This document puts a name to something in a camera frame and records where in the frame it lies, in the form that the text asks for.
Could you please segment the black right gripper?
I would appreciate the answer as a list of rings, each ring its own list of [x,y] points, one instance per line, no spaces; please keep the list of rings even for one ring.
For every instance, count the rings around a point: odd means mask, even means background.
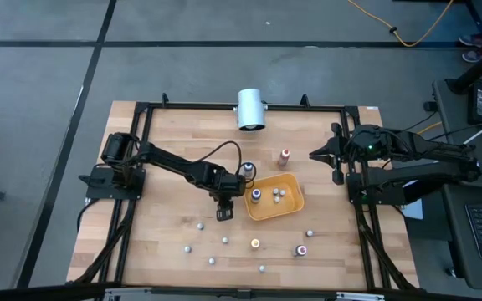
[[[356,134],[343,137],[343,129],[338,123],[331,124],[333,136],[320,148],[310,153],[310,159],[327,164],[332,168],[332,181],[337,185],[344,184],[344,175],[341,164],[354,163],[356,160]]]

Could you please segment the yellow plastic bin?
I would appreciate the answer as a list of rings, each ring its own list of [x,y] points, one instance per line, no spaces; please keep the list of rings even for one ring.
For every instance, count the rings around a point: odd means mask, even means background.
[[[278,188],[279,191],[285,190],[285,195],[274,195],[275,188]],[[253,189],[261,190],[261,199],[258,204],[251,202]],[[276,196],[280,197],[279,203],[274,203]],[[253,220],[263,221],[298,212],[303,209],[305,200],[296,177],[291,173],[282,173],[255,180],[254,184],[245,190],[244,203]]]

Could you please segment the black rig beam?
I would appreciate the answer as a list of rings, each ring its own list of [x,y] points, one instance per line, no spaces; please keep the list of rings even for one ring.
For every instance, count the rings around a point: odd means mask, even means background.
[[[67,283],[63,285],[12,288],[0,290],[0,301],[84,301],[103,298],[108,288],[151,288],[150,295],[181,296],[213,296],[230,297],[237,300],[255,298],[320,298],[335,301],[337,292],[344,290],[292,290],[292,289],[260,289],[260,288],[189,288],[189,287],[146,287],[123,286],[120,283]],[[428,293],[421,289],[398,290],[390,288],[373,288],[353,293],[380,294],[385,301],[482,301],[482,298],[452,296],[439,293]]]

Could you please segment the black desk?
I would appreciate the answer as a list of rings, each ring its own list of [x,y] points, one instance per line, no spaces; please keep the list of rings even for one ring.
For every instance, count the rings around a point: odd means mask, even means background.
[[[452,256],[457,276],[475,289],[482,289],[482,258],[475,244],[466,205],[482,204],[482,188],[445,185],[442,189],[444,206],[452,235]]]

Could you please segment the silver aluminium extrusion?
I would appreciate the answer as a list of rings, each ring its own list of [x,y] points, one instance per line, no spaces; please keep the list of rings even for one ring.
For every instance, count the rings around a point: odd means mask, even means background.
[[[335,301],[385,301],[380,294],[337,292]]]
[[[121,301],[123,298],[140,297],[151,294],[151,288],[108,288],[102,301]]]

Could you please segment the black side table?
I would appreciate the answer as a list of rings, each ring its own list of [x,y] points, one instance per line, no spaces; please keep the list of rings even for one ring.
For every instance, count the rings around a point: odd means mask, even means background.
[[[454,94],[445,80],[433,82],[433,93],[443,121],[444,131],[449,133],[447,136],[449,143],[461,144],[482,130],[482,126],[471,126],[468,123],[467,94]],[[482,170],[482,134],[474,138],[470,144],[475,146],[474,155]],[[482,186],[482,176],[472,185]]]

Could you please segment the white paper sheet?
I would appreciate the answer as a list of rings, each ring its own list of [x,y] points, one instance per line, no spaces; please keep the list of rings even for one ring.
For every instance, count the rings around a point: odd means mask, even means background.
[[[407,217],[416,220],[423,220],[423,203],[421,199],[401,206],[401,213]]]

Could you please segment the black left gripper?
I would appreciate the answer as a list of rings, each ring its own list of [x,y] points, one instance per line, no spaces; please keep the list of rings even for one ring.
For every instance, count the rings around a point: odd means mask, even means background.
[[[206,189],[214,196],[224,196],[218,199],[216,218],[218,221],[227,221],[233,219],[233,201],[230,197],[245,193],[246,178],[224,168],[212,167],[206,180]]]

